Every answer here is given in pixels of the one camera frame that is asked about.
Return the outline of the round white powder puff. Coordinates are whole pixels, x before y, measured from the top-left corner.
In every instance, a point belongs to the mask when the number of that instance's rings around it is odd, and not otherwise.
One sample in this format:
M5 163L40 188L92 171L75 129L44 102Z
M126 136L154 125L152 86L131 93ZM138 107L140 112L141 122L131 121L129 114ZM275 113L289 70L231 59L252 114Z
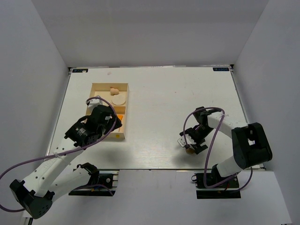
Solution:
M112 103L114 105L124 105L126 103L126 96L123 94L118 94L112 96Z

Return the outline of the beige sponge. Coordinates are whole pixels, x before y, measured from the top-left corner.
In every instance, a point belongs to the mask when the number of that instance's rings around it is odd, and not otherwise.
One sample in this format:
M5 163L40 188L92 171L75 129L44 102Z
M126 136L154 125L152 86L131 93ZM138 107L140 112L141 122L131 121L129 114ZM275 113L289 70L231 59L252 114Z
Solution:
M117 88L111 88L111 89L110 89L110 94L111 94L112 96L118 95L119 93L120 93L120 91L119 91Z

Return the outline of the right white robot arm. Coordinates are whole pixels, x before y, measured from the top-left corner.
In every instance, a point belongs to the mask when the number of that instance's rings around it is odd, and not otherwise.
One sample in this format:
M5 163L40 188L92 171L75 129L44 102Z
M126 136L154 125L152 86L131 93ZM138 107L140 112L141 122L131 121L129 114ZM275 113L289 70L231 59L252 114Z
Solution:
M247 124L226 117L219 107L199 107L192 113L197 121L194 127L184 127L178 144L195 154L207 150L204 169L208 169L209 157L218 132L232 140L233 156L213 166L210 173L204 172L203 184L206 188L224 186L239 172L272 160L273 154L260 123Z

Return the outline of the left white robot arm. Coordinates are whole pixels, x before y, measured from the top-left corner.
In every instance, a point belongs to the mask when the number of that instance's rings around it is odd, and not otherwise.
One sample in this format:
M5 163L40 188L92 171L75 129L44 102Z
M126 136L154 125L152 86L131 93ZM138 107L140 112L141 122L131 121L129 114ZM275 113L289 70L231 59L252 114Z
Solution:
M66 177L63 170L88 147L122 125L112 106L97 105L90 115L81 117L64 135L57 151L21 180L13 180L10 190L22 209L32 218L41 218L63 195L76 190L100 186L99 170L90 163L79 164Z

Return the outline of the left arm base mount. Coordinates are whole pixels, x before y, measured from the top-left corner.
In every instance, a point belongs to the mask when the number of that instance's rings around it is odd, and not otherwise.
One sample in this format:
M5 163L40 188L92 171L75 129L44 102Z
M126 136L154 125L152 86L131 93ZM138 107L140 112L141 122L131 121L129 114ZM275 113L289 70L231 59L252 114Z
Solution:
M114 196L118 185L119 171L99 170L90 163L79 164L76 169L78 168L87 170L90 179L85 187L69 192L69 196Z

